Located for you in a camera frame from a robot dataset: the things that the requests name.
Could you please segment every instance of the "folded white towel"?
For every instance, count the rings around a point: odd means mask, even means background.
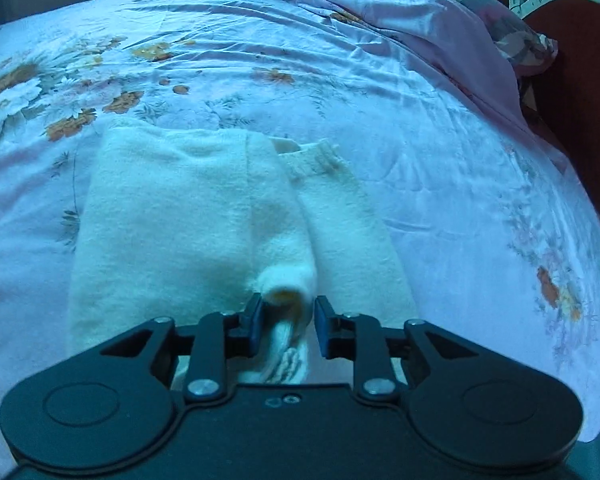
[[[253,292],[277,316],[257,358],[230,362],[243,382],[350,380],[306,330],[316,294],[385,326],[416,317],[386,229],[328,142],[116,119],[82,215],[69,352],[155,316],[240,310]]]

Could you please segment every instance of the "white fabric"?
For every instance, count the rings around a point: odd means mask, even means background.
[[[385,327],[401,328],[418,317],[386,227],[331,145],[322,141],[297,146],[281,158],[307,218],[319,293],[337,313],[372,312]],[[305,341],[310,354],[307,382],[352,383],[350,361],[322,359],[313,325]],[[398,359],[394,371],[406,382]]]
[[[239,311],[254,292],[283,310],[251,361],[249,380],[264,382],[282,373],[294,327],[304,322],[304,330],[316,294],[306,224],[270,140],[117,119],[82,215],[69,354],[154,317],[194,324]],[[303,376],[302,364],[285,371]]]
[[[334,380],[335,365],[325,373],[321,355],[308,354],[317,294],[338,312],[376,303],[385,326],[417,317],[385,226],[327,141],[114,120],[82,214],[69,354],[154,317],[193,324],[239,311],[254,292],[279,311],[257,358],[230,363],[240,382]],[[350,363],[336,364],[350,375]]]
[[[580,438],[600,431],[600,222],[459,4],[97,0],[1,26],[0,78],[28,62],[0,99],[0,399],[66,355],[66,211],[83,213],[100,135],[125,114],[337,144],[422,316],[563,380]]]

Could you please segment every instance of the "metal screw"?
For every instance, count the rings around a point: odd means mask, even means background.
[[[296,394],[288,394],[288,395],[285,395],[284,397],[282,397],[282,400],[283,400],[283,402],[286,402],[287,404],[297,404],[302,399],[300,398],[300,396],[298,396]]]
[[[187,390],[196,397],[213,395],[220,389],[220,384],[212,379],[196,379],[187,385]]]
[[[264,401],[264,405],[268,408],[279,408],[282,406],[282,399],[280,397],[269,397],[269,399]]]
[[[394,392],[395,383],[389,379],[376,377],[366,381],[363,388],[370,395],[389,395]]]

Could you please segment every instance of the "bedspread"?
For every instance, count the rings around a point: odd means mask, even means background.
[[[566,382],[597,435],[600,223],[453,0],[96,0],[1,26],[0,399],[66,356],[91,163],[123,114],[339,144],[421,315]]]

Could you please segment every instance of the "pillow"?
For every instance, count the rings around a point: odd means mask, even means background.
[[[558,54],[557,42],[536,33],[498,0],[455,0],[476,14],[517,78],[541,74]]]

